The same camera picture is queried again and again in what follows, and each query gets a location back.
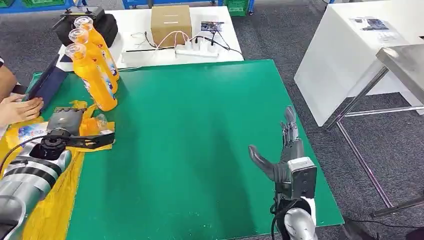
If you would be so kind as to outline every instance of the robotic thumb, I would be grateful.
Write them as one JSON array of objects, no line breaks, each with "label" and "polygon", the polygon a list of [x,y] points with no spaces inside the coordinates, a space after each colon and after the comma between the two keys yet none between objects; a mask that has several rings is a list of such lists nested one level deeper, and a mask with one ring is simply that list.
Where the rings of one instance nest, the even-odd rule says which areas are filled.
[{"label": "robotic thumb", "polygon": [[261,156],[256,146],[249,145],[248,149],[252,161],[266,174],[269,179],[275,181],[274,164],[268,161],[265,157]]}]

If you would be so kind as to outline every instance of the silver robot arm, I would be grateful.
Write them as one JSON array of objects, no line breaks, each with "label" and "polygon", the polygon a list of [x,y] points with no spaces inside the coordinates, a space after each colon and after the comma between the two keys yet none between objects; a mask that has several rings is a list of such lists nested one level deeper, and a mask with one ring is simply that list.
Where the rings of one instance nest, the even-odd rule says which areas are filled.
[{"label": "silver robot arm", "polygon": [[[66,146],[95,149],[113,143],[115,133],[79,136],[83,112],[56,108],[41,142],[23,142],[23,150],[7,165],[0,180],[0,240],[22,239],[29,215],[71,162],[71,151]],[[11,152],[4,157],[0,169]]]},{"label": "silver robot arm", "polygon": [[315,197],[317,166],[305,156],[303,142],[299,138],[296,115],[288,106],[284,113],[286,123],[282,128],[282,153],[278,163],[271,163],[261,156],[253,145],[248,147],[252,161],[275,183],[274,224],[283,240],[318,240],[315,223],[311,217],[311,206],[303,198]]}]

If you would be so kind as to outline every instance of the green tabletop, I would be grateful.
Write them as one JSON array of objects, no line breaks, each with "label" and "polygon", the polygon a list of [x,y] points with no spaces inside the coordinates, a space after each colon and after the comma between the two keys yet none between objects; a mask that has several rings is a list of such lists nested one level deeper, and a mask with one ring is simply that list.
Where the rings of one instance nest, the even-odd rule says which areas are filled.
[{"label": "green tabletop", "polygon": [[[280,159],[292,104],[272,60],[144,67],[121,72],[112,150],[87,153],[68,240],[216,240],[270,232],[274,184],[248,145]],[[50,108],[90,96],[73,73]],[[343,223],[318,166],[318,226]]]}]

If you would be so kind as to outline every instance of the white table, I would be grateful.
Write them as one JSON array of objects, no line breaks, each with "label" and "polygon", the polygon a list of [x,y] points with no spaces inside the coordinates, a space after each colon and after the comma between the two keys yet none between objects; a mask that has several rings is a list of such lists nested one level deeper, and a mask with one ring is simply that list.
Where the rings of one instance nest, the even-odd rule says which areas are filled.
[{"label": "white table", "polygon": [[[118,34],[113,45],[109,48],[116,65],[119,69],[142,66],[158,66],[158,65],[175,65],[175,64],[193,64],[193,63],[209,63],[209,62],[228,62],[228,61],[243,61],[243,56],[232,50],[220,48],[218,57],[199,57],[188,55],[176,55],[173,49],[160,51],[144,51],[124,53],[126,46],[131,45],[137,39],[131,35],[134,33],[147,32],[147,36],[151,42],[152,34],[150,30],[151,9],[131,9],[131,10],[111,10],[105,11],[107,14],[113,14],[118,25]],[[216,21],[224,22],[222,26],[222,37],[228,43],[230,48],[241,52],[239,41],[237,40],[236,32],[234,31],[233,23],[226,6],[207,6],[207,7],[190,7],[192,36],[200,32],[201,21]],[[210,35],[209,32],[203,32],[200,35]],[[215,36],[214,40],[222,45],[226,45],[224,41]],[[140,46],[140,49],[152,49],[145,42]],[[65,52],[65,46],[61,46],[59,54],[62,58]],[[58,62],[56,65],[64,71],[72,71],[71,63]]]},{"label": "white table", "polygon": [[[424,44],[424,0],[387,0],[329,4],[294,80],[318,126],[323,126],[347,97],[356,96],[382,68],[381,47]],[[363,34],[350,18],[386,21],[401,36],[382,44]],[[368,95],[401,93],[412,105],[422,103],[389,72]]]}]

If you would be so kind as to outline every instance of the gray floor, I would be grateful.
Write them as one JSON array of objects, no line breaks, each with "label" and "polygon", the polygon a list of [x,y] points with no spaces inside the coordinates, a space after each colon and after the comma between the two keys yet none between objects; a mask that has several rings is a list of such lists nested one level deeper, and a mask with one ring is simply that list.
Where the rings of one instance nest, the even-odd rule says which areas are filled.
[{"label": "gray floor", "polygon": [[[117,0],[89,0],[89,3],[107,10],[122,9]],[[382,207],[383,202],[340,132],[317,127],[293,80],[324,10],[321,0],[257,0],[254,15],[233,18],[233,24],[246,60],[275,61],[341,212],[354,219],[370,220],[369,212]],[[31,18],[28,14],[0,15],[0,55],[22,83],[27,83],[33,72],[42,71],[59,49],[59,41],[49,29],[58,14],[33,13]],[[393,93],[368,96],[358,109],[407,105],[400,94]],[[416,112],[343,121],[394,204],[423,194],[423,123],[424,118]],[[393,225],[423,226],[424,206],[378,220]],[[374,223],[365,226],[374,236],[379,232],[387,240],[403,240],[410,231]],[[322,228],[319,236],[323,240],[346,239],[340,226]]]}]

